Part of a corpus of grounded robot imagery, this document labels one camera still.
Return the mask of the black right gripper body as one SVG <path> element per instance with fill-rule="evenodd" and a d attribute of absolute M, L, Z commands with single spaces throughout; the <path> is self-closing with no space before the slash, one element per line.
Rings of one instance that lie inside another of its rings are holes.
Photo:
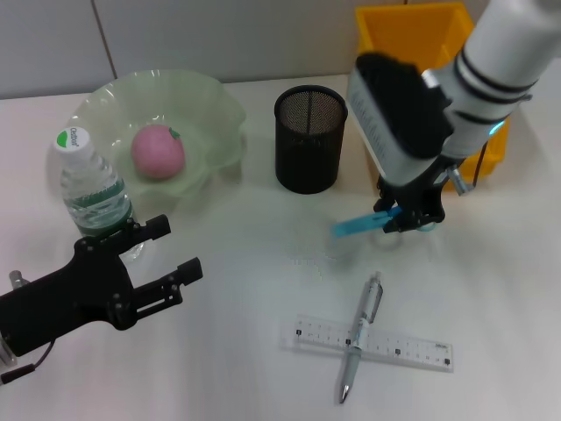
<path fill-rule="evenodd" d="M 446 170 L 455 166 L 455 160 L 435 160 L 420 175 L 403 185 L 390 182 L 386 176 L 380 175 L 379 192 L 391 192 L 396 200 L 393 207 L 398 206 L 403 211 L 429 214 L 444 209 L 441 195 L 449 179 Z"/>

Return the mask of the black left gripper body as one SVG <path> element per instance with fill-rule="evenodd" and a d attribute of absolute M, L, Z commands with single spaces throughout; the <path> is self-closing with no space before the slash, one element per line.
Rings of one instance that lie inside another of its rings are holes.
<path fill-rule="evenodd" d="M 133 324 L 133 287 L 108 240 L 81 239 L 63 268 L 1 296 L 1 338 L 16 355 L 29 353 L 95 321 L 123 330 Z"/>

